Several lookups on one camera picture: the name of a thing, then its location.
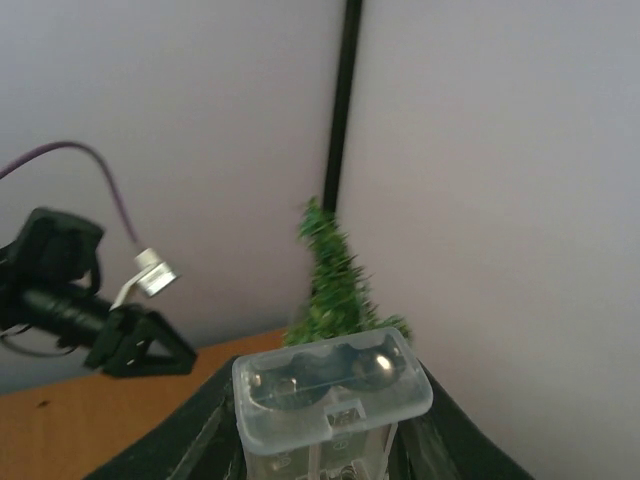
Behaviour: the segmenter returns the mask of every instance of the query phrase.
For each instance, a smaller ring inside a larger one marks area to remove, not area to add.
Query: black wire
[[[20,355],[25,355],[27,357],[33,357],[33,358],[55,358],[55,357],[64,357],[66,355],[69,355],[70,353],[73,353],[75,351],[75,349],[77,347],[70,347],[67,350],[65,350],[64,352],[36,352],[34,350],[29,350],[27,348],[21,347],[20,345],[17,345],[15,343],[13,343],[12,341],[9,340],[9,338],[11,337],[16,337],[18,335],[22,335],[24,332],[28,331],[31,329],[31,325],[27,325],[23,328],[21,328],[20,330],[18,330],[17,332],[9,332],[9,333],[3,333],[0,335],[0,344],[2,344],[3,347],[5,347],[7,350],[11,350],[14,353],[18,353]]]

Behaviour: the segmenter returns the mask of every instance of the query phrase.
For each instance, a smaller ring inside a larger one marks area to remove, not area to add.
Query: wooden table
[[[281,336],[205,348],[188,376],[92,375],[0,396],[0,478],[83,478],[157,426],[230,357],[278,348]]]

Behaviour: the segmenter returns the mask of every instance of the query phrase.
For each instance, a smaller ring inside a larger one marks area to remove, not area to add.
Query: metal terminal
[[[137,289],[153,297],[178,278],[167,262],[163,261],[152,248],[144,250],[135,260],[140,273],[122,286],[111,310],[124,304]]]

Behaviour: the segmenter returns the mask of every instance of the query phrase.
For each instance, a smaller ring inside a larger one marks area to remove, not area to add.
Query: green artificial tree
[[[325,211],[316,198],[307,204],[298,235],[314,257],[312,294],[301,318],[285,333],[286,346],[382,327],[395,327],[411,339],[404,318],[380,318],[364,269],[355,265],[349,251],[347,235],[340,231],[335,215]]]

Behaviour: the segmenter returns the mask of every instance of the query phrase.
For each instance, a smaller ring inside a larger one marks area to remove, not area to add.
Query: purple cable
[[[116,208],[118,209],[118,213],[120,214],[122,223],[124,223],[124,226],[127,230],[127,233],[129,234],[129,237],[131,238],[131,241],[137,247],[140,248],[141,245],[138,239],[138,235],[136,234],[136,231],[133,228],[133,224],[131,223],[131,219],[129,218],[129,214],[127,213],[127,208],[124,204],[124,200],[122,199],[122,195],[118,190],[118,185],[116,184],[116,181],[113,178],[111,171],[109,170],[109,166],[107,165],[107,162],[105,161],[102,155],[100,155],[96,150],[94,150],[88,145],[85,145],[79,142],[74,142],[72,140],[62,140],[59,142],[46,143],[44,145],[36,147],[33,150],[21,155],[15,160],[9,162],[9,164],[6,165],[5,167],[1,168],[0,180],[2,180],[4,177],[9,175],[11,172],[14,172],[24,164],[29,163],[34,158],[37,158],[40,155],[44,155],[45,153],[51,152],[53,150],[58,150],[60,148],[76,148],[78,150],[82,150],[84,153],[86,153],[96,161],[96,163],[100,167],[100,170],[102,170],[102,173],[105,179],[107,180],[107,183],[109,184],[109,189],[111,190],[111,196],[113,197],[113,201],[116,204]]]

